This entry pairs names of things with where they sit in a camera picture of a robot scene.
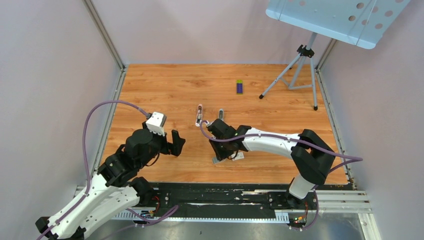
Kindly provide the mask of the white staple box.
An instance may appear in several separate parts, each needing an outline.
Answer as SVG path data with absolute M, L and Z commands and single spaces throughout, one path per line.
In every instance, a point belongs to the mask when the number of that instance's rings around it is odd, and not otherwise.
M 231 155 L 231 157 L 230 157 L 230 159 L 232 160 L 232 161 L 237 161 L 237 160 L 241 160 L 241 159 L 244 159 L 245 158 L 245 156 L 244 156 L 244 153 L 243 152 L 237 152 L 237 153 L 234 153 L 233 155 Z

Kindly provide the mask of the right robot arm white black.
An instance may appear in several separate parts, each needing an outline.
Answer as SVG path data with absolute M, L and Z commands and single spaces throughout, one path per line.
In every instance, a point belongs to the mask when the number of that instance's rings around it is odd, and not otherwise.
M 315 186 L 323 185 L 335 160 L 335 153 L 313 130 L 282 134 L 259 130 L 249 125 L 234 128 L 221 119 L 205 122 L 211 133 L 209 143 L 215 153 L 213 162 L 244 158 L 244 152 L 265 152 L 293 160 L 298 175 L 285 195 L 286 204 L 298 209 Z

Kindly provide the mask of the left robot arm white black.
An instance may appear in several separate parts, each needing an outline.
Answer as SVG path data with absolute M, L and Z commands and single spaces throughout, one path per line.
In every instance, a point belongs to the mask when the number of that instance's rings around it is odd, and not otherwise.
M 106 158 L 87 185 L 62 210 L 40 217 L 35 226 L 49 240 L 85 240 L 100 226 L 123 210 L 153 201 L 153 188 L 140 169 L 160 155 L 178 157 L 186 142 L 172 130 L 172 142 L 166 134 L 157 134 L 143 122 L 116 152 Z

